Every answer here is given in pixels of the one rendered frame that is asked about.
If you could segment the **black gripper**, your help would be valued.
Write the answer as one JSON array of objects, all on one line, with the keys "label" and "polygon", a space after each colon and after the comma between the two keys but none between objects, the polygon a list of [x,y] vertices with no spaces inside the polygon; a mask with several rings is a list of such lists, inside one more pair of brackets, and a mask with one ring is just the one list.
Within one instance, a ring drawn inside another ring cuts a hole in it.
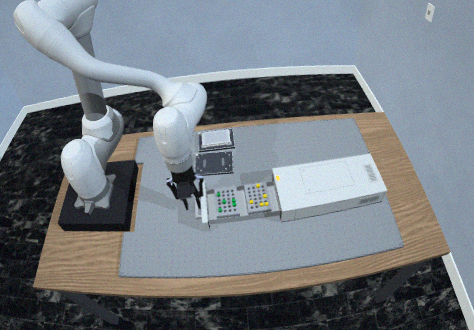
[{"label": "black gripper", "polygon": [[[171,171],[170,171],[171,172]],[[195,198],[196,198],[196,202],[197,202],[197,205],[198,205],[198,208],[201,209],[201,206],[200,206],[200,200],[201,197],[203,197],[203,181],[204,181],[204,178],[203,178],[203,174],[200,174],[199,175],[196,175],[193,171],[193,167],[191,166],[191,168],[189,170],[187,170],[186,172],[183,172],[183,173],[173,173],[171,172],[172,174],[172,178],[169,179],[167,178],[167,186],[170,187],[173,195],[175,196],[175,198],[178,200],[179,198],[177,198],[177,188],[175,187],[174,183],[176,184],[179,184],[179,182],[185,182],[185,181],[188,181],[190,182],[190,185],[191,186],[194,186],[195,184],[193,183],[195,181],[195,179],[197,179],[197,181],[199,182],[199,191],[197,190],[196,186],[195,186],[195,190],[196,190],[196,193],[194,194]],[[194,175],[195,174],[195,175]],[[193,176],[193,177],[192,177]],[[192,177],[192,178],[191,178]],[[191,179],[190,179],[191,178]],[[174,183],[173,183],[174,182]],[[185,208],[186,210],[188,210],[188,205],[186,203],[186,199],[180,199],[180,201],[183,201],[184,202],[184,205],[185,205]]]}]

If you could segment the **grey rack with round holes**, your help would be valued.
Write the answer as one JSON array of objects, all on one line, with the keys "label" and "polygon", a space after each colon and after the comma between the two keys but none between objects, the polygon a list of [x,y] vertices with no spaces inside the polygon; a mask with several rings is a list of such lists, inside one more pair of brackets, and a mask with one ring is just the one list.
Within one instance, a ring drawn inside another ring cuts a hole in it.
[{"label": "grey rack with round holes", "polygon": [[[220,193],[220,195],[221,195],[220,197],[217,197],[217,192]],[[240,216],[236,186],[214,189],[214,194],[215,194],[215,205],[216,205],[217,219]],[[232,195],[234,195],[234,196],[232,196]],[[225,196],[225,197],[223,197],[223,196]],[[235,198],[235,200],[236,200],[236,202],[235,202],[236,207],[233,207],[233,205],[232,205],[232,203],[233,203],[232,198]],[[226,200],[226,204],[222,203],[223,199]],[[219,208],[222,209],[221,213],[218,212]]]},{"label": "grey rack with round holes", "polygon": [[[256,187],[257,184],[260,184],[260,188]],[[266,182],[257,184],[244,185],[248,215],[272,211]],[[263,198],[263,194],[267,194],[266,199]],[[252,205],[250,205],[250,200],[253,200]],[[260,203],[265,202],[268,202],[268,206],[260,207]]]}]

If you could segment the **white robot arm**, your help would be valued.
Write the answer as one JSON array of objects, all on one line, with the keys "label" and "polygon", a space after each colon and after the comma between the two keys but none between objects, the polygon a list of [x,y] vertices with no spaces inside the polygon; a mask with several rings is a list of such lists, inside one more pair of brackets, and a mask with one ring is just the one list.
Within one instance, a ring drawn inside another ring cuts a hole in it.
[{"label": "white robot arm", "polygon": [[104,173],[124,131],[122,115],[105,103],[101,82],[145,87],[160,95],[164,108],[154,116],[153,133],[166,166],[173,173],[185,172],[192,166],[190,144],[207,102],[206,90],[199,83],[176,83],[151,71],[95,59],[90,31],[97,3],[98,0],[26,0],[13,14],[17,29],[35,49],[72,70],[84,111],[83,137],[64,147],[61,164],[79,195],[74,206],[85,208],[90,215],[94,208],[110,208],[117,177]]}]

